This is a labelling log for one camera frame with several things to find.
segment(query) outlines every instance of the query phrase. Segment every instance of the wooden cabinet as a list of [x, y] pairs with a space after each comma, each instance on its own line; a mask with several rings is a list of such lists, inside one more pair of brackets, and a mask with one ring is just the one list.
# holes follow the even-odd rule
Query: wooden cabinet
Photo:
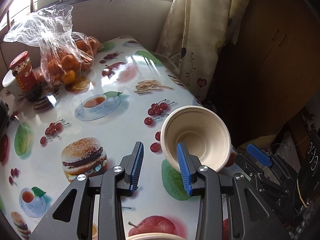
[[214, 79], [237, 106], [230, 125], [239, 143], [277, 133], [320, 87], [320, 24], [305, 1], [251, 0]]

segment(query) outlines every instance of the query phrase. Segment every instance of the plastic bag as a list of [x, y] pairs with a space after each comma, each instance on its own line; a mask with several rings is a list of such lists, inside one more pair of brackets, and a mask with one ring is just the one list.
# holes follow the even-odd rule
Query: plastic bag
[[80, 52], [71, 37], [72, 8], [72, 5], [58, 4], [31, 13], [15, 23], [4, 37], [7, 42], [40, 47], [41, 71], [51, 85], [68, 85], [76, 74], [89, 71], [93, 64], [92, 50], [90, 55]]
[[102, 47], [102, 44], [94, 37], [87, 37], [84, 33], [72, 32], [72, 39], [76, 42], [80, 57], [83, 60], [82, 71], [89, 71], [93, 65], [94, 57]]
[[33, 74], [35, 75], [35, 78], [40, 83], [46, 83], [46, 80], [44, 78], [44, 75], [42, 73], [41, 67], [37, 67], [33, 70]]

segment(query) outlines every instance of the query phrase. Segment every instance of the metal screw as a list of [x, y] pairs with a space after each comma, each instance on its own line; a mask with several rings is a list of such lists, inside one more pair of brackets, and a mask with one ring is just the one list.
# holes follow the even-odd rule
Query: metal screw
[[236, 177], [236, 179], [238, 179], [238, 180], [243, 180], [243, 179], [244, 179], [244, 176], [243, 176], [243, 174], [241, 174], [241, 173], [237, 173], [237, 174], [235, 175], [235, 177]]
[[83, 181], [83, 180], [85, 180], [85, 177], [86, 177], [86, 175], [80, 174], [80, 175], [78, 175], [77, 180]]
[[121, 172], [122, 170], [123, 170], [123, 168], [121, 166], [113, 167], [114, 172]]
[[207, 166], [205, 166], [205, 165], [201, 165], [200, 167], [199, 167], [199, 170], [200, 171], [207, 171], [209, 168], [207, 167]]

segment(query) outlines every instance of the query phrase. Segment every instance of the patterned curtain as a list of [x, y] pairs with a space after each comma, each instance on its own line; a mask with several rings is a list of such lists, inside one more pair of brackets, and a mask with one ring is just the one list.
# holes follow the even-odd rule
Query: patterned curtain
[[206, 97], [222, 46], [229, 39], [237, 39], [248, 3], [249, 0], [173, 1], [156, 53], [175, 64], [171, 71], [199, 101]]

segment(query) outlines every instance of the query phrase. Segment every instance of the paper bowl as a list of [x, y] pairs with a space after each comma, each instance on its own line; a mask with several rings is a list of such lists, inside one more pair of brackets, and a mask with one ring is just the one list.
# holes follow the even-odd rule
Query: paper bowl
[[129, 236], [126, 240], [185, 240], [181, 236], [165, 233], [146, 233], [135, 236]]
[[166, 159], [179, 172], [179, 142], [186, 143], [191, 155], [196, 155], [202, 165], [216, 172], [227, 163], [231, 149], [229, 131], [224, 122], [201, 106], [184, 106], [173, 111], [162, 125], [160, 141]]

